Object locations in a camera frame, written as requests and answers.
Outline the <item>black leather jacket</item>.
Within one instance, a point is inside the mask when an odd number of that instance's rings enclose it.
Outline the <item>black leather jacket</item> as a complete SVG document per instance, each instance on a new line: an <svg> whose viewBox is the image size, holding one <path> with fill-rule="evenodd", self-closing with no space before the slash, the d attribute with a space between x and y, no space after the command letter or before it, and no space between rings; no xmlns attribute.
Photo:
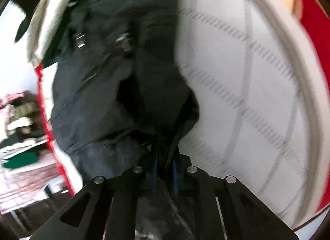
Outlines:
<svg viewBox="0 0 330 240"><path fill-rule="evenodd" d="M56 62L50 124L87 184L143 161L157 193L138 201L138 233L193 239L193 213L173 190L173 160L199 107L176 62L178 0L89 0L90 53Z"/></svg>

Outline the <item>green garment on rack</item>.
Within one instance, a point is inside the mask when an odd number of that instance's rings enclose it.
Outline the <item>green garment on rack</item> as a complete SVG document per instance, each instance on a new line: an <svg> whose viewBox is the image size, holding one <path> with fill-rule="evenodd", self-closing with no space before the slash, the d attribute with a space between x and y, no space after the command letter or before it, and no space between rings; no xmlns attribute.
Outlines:
<svg viewBox="0 0 330 240"><path fill-rule="evenodd" d="M38 154L34 151L27 151L6 159L2 165L6 169L17 169L36 162L38 162Z"/></svg>

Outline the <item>white patterned floral sheet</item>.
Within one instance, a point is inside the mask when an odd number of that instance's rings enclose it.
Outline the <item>white patterned floral sheet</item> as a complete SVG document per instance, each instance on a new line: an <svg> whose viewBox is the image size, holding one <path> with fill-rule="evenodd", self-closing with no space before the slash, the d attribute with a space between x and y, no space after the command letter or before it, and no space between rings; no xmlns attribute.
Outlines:
<svg viewBox="0 0 330 240"><path fill-rule="evenodd" d="M300 82L323 88L316 49L280 0L180 0L177 61L201 106L180 142L212 176L234 175L290 228L318 214L328 142L312 145Z"/></svg>

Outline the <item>red floral blanket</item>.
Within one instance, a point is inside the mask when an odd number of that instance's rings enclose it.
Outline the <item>red floral blanket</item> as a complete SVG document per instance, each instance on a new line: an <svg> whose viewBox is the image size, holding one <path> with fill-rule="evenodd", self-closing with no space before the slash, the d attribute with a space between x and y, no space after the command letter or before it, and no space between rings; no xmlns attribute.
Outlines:
<svg viewBox="0 0 330 240"><path fill-rule="evenodd" d="M233 175L286 223L322 210L329 95L317 49L281 0L40 0L28 56L51 149L74 191L174 150Z"/></svg>

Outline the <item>folded dark green garment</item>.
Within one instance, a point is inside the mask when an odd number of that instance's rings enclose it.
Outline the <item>folded dark green garment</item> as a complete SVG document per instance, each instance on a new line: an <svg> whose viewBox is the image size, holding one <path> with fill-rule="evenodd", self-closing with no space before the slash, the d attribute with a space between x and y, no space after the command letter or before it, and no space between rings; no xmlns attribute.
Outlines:
<svg viewBox="0 0 330 240"><path fill-rule="evenodd" d="M59 28L42 60L43 69L56 62L63 63L72 55L80 55L83 59L88 57L90 46L85 28L88 1L75 0L67 5Z"/></svg>

